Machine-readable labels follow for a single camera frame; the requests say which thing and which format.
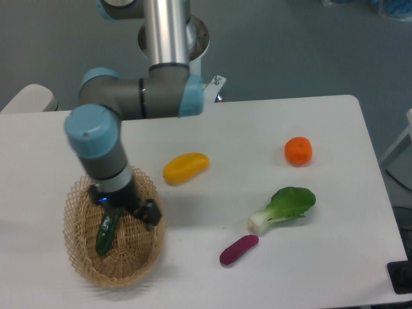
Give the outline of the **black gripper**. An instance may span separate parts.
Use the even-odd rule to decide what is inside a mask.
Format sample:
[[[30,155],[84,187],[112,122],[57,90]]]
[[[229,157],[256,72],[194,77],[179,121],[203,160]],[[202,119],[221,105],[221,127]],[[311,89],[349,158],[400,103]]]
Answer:
[[[106,211],[123,209],[132,217],[145,223],[147,231],[153,231],[153,225],[158,225],[162,219],[161,210],[153,199],[141,199],[137,189],[132,178],[127,185],[113,192],[103,191],[101,185],[92,184],[88,194],[94,204],[103,207]]]

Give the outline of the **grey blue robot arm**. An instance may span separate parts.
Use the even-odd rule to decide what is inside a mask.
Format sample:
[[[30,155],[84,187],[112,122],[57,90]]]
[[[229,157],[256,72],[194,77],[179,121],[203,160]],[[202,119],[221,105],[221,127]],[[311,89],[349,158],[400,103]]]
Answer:
[[[107,68],[89,70],[79,106],[66,118],[71,148],[93,182],[97,204],[125,209],[147,227],[158,225],[154,201],[138,198],[120,139],[124,120],[186,117],[203,111],[203,81],[191,73],[196,30],[188,1],[98,1],[109,20],[143,19],[149,59],[147,78],[123,80]]]

